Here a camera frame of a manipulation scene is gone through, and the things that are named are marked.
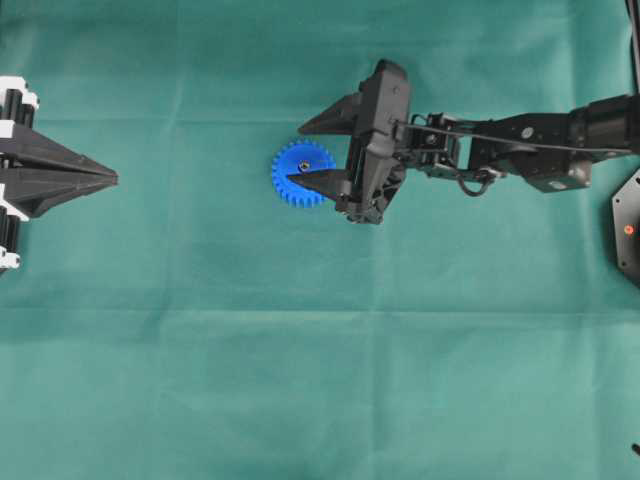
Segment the cable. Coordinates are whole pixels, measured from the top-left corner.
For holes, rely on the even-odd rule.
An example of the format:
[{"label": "cable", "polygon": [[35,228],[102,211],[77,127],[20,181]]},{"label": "cable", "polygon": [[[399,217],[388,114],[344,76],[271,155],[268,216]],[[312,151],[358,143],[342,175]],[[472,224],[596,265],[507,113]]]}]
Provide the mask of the cable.
[{"label": "cable", "polygon": [[584,147],[569,147],[567,145],[548,145],[544,143],[527,143],[519,140],[511,140],[508,138],[491,137],[489,135],[482,135],[479,133],[459,132],[456,130],[447,130],[444,128],[437,128],[437,127],[427,127],[422,125],[415,125],[412,123],[403,122],[402,125],[406,125],[410,128],[415,128],[416,130],[424,130],[425,132],[439,133],[441,135],[470,137],[470,138],[477,138],[479,140],[487,140],[489,142],[507,143],[511,145],[521,145],[524,147],[542,148],[547,150],[563,150],[563,151],[569,151],[569,152],[584,152],[584,153],[619,153],[622,155],[631,155],[633,153],[631,150],[622,149],[622,148],[584,148]]},{"label": "cable", "polygon": [[469,187],[467,187],[466,183],[464,183],[464,178],[462,178],[462,175],[458,175],[456,177],[456,180],[458,181],[458,185],[460,185],[460,188],[462,189],[462,191],[467,195],[469,195],[470,197],[480,197],[484,195],[485,193],[487,193],[487,190],[489,190],[489,187],[493,184],[493,179],[487,180],[486,182],[482,183],[482,187],[480,187],[480,190],[473,191],[473,190],[470,190]]}]

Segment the green fabric backdrop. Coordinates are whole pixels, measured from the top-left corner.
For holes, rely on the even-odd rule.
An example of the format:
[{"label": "green fabric backdrop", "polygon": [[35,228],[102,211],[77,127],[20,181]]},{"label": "green fabric backdrop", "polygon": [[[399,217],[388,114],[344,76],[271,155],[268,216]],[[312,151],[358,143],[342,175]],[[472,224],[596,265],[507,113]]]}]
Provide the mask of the green fabric backdrop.
[{"label": "green fabric backdrop", "polygon": [[622,0],[3,1],[0,73],[121,185],[1,280],[0,478],[637,479],[637,158],[558,195],[413,172],[379,228],[269,176],[381,57],[413,111],[498,118],[629,93],[629,37]]}]

